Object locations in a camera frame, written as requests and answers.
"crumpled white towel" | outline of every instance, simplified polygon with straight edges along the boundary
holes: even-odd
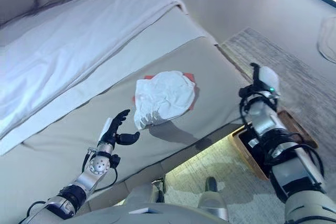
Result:
[[[151,80],[138,80],[134,122],[138,130],[182,115],[195,98],[195,83],[180,71],[158,73]]]

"white duvet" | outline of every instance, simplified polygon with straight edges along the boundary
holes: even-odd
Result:
[[[28,17],[35,19],[34,25],[4,45],[1,56],[0,138],[175,5],[184,8],[180,0],[75,0],[47,10],[58,15],[43,22],[39,15]],[[12,26],[0,31],[1,40],[11,35]]]

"gray mattress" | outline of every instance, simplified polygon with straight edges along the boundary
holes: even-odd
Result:
[[[86,150],[96,146],[106,118],[131,109],[119,133],[136,132],[132,102],[136,80],[167,70],[194,75],[197,85],[194,108],[179,118],[141,131],[140,139],[131,146],[116,146],[115,153],[121,157],[119,183],[195,144],[223,125],[226,131],[232,128],[227,122],[238,117],[238,90],[247,82],[206,38],[192,40],[0,157],[0,222],[18,223],[31,203],[57,194],[78,176]],[[113,178],[111,171],[99,187],[111,183]]]

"white cloth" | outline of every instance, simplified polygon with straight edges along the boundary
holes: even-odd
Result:
[[[182,115],[195,99],[195,83],[180,71],[158,73],[151,80],[138,80],[134,122],[138,130]]]
[[[3,50],[0,138],[78,84],[175,5],[184,8],[181,0],[75,0],[19,20],[23,27],[34,20],[35,26]],[[45,18],[50,12],[58,15]],[[4,27],[0,38],[17,26],[13,23]],[[126,76],[131,74],[127,68],[125,72]],[[123,77],[116,77],[110,84]]]

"gray rug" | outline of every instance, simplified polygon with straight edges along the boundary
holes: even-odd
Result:
[[[230,223],[283,224],[285,206],[268,181],[258,179],[224,138],[166,174],[165,202],[197,207],[205,179],[214,176]]]
[[[281,105],[319,143],[329,192],[336,197],[336,84],[285,52],[251,28],[225,41],[221,48],[225,56],[252,77],[251,62],[269,66],[279,75]]]
[[[248,80],[252,77],[251,62],[279,74],[280,105],[318,141],[329,196],[335,200],[336,85],[251,28],[225,41],[221,48]],[[197,207],[208,176],[219,183],[231,223],[284,223],[284,205],[271,184],[255,177],[225,138],[167,174],[166,202]]]

